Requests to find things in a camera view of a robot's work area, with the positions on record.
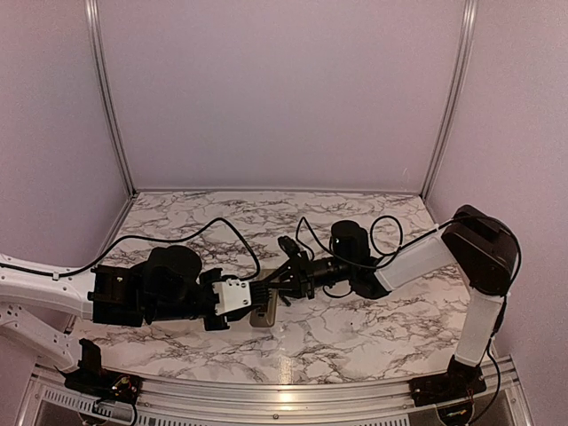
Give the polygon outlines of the white remote control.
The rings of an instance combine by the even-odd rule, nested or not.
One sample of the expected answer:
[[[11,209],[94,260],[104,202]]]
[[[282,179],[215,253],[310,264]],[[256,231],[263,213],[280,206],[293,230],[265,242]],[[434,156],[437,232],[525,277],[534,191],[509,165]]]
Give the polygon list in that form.
[[[265,269],[262,270],[258,277],[250,282],[252,292],[255,294],[253,298],[259,298],[257,293],[260,292],[262,285],[261,281],[269,278],[275,269]],[[278,305],[278,290],[277,289],[267,289],[266,285],[263,285],[267,297],[264,298],[264,304],[256,304],[255,309],[249,315],[249,325],[254,328],[270,328],[273,327],[276,321],[276,311]]]

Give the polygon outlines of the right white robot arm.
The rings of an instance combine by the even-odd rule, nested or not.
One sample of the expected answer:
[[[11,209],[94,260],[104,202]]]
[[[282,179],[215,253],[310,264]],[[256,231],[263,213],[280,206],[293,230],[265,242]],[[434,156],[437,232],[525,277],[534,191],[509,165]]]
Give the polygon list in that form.
[[[450,264],[457,264],[471,288],[469,306],[453,361],[440,377],[440,390],[457,398],[474,382],[471,369],[497,333],[509,289],[522,263],[516,235],[500,220],[463,205],[442,225],[390,253],[376,249],[371,231],[352,220],[332,224],[326,256],[309,258],[297,241],[279,239],[288,261],[262,284],[292,298],[312,298],[316,288],[348,282],[356,295],[378,300]]]

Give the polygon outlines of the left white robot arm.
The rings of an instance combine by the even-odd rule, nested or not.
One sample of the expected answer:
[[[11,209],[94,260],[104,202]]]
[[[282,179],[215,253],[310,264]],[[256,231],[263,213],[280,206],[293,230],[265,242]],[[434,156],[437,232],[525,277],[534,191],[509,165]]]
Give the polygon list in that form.
[[[224,330],[230,321],[270,301],[270,290],[259,281],[201,268],[200,257],[183,246],[155,248],[146,261],[131,268],[101,265],[76,277],[36,275],[9,265],[1,294],[46,302],[99,324],[140,327],[201,319],[208,330]]]

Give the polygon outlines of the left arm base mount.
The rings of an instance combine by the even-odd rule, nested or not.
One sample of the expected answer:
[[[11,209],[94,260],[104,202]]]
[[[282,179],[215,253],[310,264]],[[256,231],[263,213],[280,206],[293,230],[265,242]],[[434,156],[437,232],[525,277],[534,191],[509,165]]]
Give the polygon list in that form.
[[[101,373],[78,369],[62,375],[65,387],[70,390],[129,405],[137,402],[142,384],[142,378],[138,375],[105,369]]]

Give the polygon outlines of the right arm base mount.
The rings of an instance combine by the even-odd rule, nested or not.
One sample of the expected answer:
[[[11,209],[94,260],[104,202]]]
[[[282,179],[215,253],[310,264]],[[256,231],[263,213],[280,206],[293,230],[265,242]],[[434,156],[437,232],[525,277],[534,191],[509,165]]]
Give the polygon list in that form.
[[[469,398],[487,389],[485,379],[480,373],[475,373],[473,378],[469,379],[447,372],[416,377],[410,380],[409,387],[415,406],[436,405]]]

